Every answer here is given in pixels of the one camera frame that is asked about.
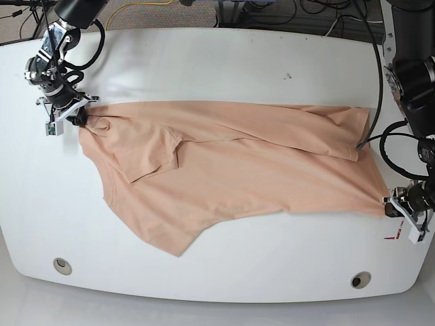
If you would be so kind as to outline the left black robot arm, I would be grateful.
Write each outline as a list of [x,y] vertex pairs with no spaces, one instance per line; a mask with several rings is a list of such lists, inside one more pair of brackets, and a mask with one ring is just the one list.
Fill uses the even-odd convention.
[[[385,198],[385,214],[403,217],[411,225],[409,239],[420,242],[428,232],[434,210],[434,2],[382,1],[385,36],[385,76],[404,119],[388,126],[379,141],[384,162],[411,180]],[[385,142],[397,128],[408,126],[417,140],[417,155],[426,175],[415,175],[395,165]]]

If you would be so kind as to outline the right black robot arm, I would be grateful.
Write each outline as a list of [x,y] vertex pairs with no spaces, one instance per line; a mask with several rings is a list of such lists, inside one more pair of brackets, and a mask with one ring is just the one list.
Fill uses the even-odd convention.
[[[48,136],[64,133],[64,121],[84,127],[88,119],[85,106],[99,101],[98,96],[79,91],[76,86],[84,79],[84,71],[96,62],[102,52],[105,29],[98,16],[106,5],[106,1],[95,0],[57,1],[54,11],[58,20],[49,23],[45,19],[42,45],[28,60],[24,78],[43,92],[37,104],[42,105],[48,114],[45,124]],[[100,33],[96,52],[85,64],[68,62],[67,52],[78,45],[81,32],[90,26],[96,26]]]

